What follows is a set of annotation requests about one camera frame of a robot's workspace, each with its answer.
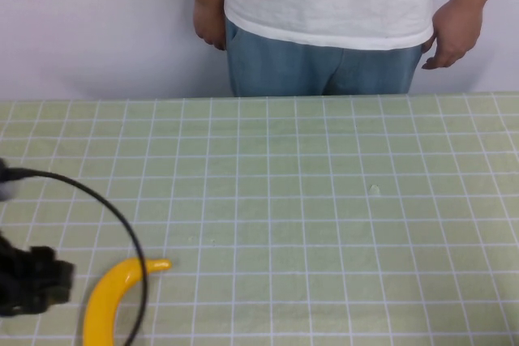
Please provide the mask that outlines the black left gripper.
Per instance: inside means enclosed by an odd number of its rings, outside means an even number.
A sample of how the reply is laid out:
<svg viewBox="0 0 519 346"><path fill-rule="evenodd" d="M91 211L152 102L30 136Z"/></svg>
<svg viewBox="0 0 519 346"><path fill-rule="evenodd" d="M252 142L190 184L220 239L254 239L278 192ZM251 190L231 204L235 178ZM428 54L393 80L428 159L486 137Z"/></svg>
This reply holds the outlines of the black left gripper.
<svg viewBox="0 0 519 346"><path fill-rule="evenodd" d="M42 288L39 270L51 266L48 296ZM15 248L1 235L1 317L43 314L50 305L66 304L71 298L75 265L56 261L48 246Z"/></svg>

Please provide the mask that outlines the person's right hand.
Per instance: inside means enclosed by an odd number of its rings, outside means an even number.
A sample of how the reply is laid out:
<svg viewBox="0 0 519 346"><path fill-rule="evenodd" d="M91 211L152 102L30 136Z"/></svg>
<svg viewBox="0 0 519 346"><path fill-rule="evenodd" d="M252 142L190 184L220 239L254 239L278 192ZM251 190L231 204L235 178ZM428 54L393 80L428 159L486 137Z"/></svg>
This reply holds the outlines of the person's right hand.
<svg viewBox="0 0 519 346"><path fill-rule="evenodd" d="M226 50L226 26L223 5L195 2L193 25L196 35L206 44Z"/></svg>

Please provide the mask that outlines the person's left hand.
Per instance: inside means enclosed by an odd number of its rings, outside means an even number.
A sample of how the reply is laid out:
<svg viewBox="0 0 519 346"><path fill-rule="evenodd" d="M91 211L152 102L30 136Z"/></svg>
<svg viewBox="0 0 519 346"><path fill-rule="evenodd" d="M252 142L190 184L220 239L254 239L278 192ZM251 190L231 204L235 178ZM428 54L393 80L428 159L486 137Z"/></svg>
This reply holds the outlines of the person's left hand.
<svg viewBox="0 0 519 346"><path fill-rule="evenodd" d="M434 14L432 22L433 35L422 51L429 51L433 43L436 49L422 68L448 68L475 47L483 25L483 5L449 0Z"/></svg>

